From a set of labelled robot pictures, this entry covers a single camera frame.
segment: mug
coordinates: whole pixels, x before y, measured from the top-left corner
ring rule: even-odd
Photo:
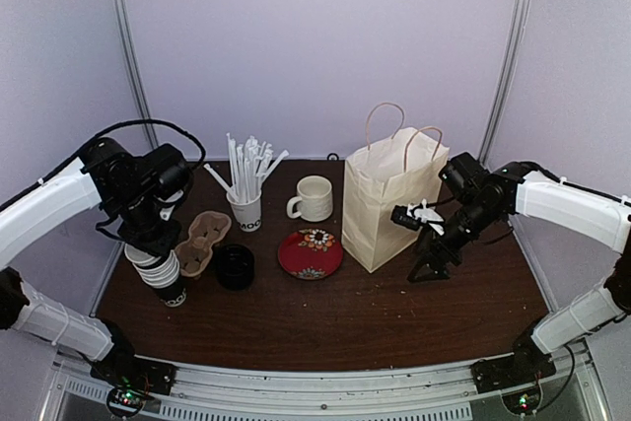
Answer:
[[[333,213],[333,185],[323,176],[307,176],[298,181],[298,195],[287,202],[287,216],[309,222],[327,219]]]

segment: wooden table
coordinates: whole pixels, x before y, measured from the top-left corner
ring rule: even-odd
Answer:
[[[225,163],[214,164],[227,175]],[[116,322],[139,354],[235,369],[345,371],[416,367],[488,357],[547,310],[515,239],[468,245],[464,264],[448,281],[411,285],[414,255],[404,251],[374,274],[346,254],[341,268],[320,281],[285,273],[276,251],[290,233],[309,227],[285,216],[285,204],[305,175],[333,183],[335,210],[319,227],[341,237],[343,162],[284,162],[265,184],[262,228],[234,226],[226,243],[249,247],[256,277],[242,292],[217,283],[211,269],[188,281],[188,298],[165,307],[124,257],[108,284],[98,316]],[[451,214],[457,204],[440,211]],[[198,171],[195,186],[175,213],[185,229],[202,211],[230,214],[225,193]],[[498,224],[483,239],[506,228]],[[186,232],[180,236],[186,238]]]

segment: ventilation grille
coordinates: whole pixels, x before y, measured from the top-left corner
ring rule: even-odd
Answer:
[[[69,379],[66,391],[77,394],[84,398],[93,399],[94,401],[103,401],[107,397],[107,391],[101,386],[92,385],[88,382]]]
[[[218,414],[216,411],[162,405],[161,419],[170,421],[286,421],[299,417],[251,416],[235,414]],[[313,419],[310,416],[300,419]],[[417,410],[402,416],[386,415],[382,417],[363,418],[357,416],[336,416],[335,420],[344,421],[472,421],[471,408],[468,403],[460,403],[449,407]]]

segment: white wall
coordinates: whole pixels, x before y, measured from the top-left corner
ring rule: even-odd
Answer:
[[[631,0],[532,0],[491,163],[534,160],[558,175],[631,194]],[[611,272],[616,255],[587,238],[521,219],[522,238],[566,305]],[[616,420],[631,409],[631,324],[589,339]]]
[[[0,0],[0,202],[45,175],[96,131],[135,109],[110,0]],[[124,145],[146,151],[140,130]],[[14,261],[41,291],[89,310],[112,251],[98,212],[68,221]],[[0,332],[0,418],[34,419],[54,351]]]
[[[127,0],[149,108],[226,156],[226,132],[292,156],[364,144],[373,105],[480,146],[514,0]],[[388,136],[399,117],[381,112]],[[166,133],[159,130],[159,136]],[[190,157],[195,150],[181,144]]]

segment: paper bag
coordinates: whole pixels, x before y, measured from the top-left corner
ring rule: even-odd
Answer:
[[[403,119],[394,134],[373,144],[369,123],[382,105],[398,108]],[[435,202],[441,189],[438,176],[447,163],[449,148],[436,127],[403,128],[403,109],[392,103],[377,105],[366,123],[368,145],[346,159],[342,215],[342,245],[369,272],[414,243],[418,233],[390,220],[395,205]],[[424,133],[435,130],[436,141]]]

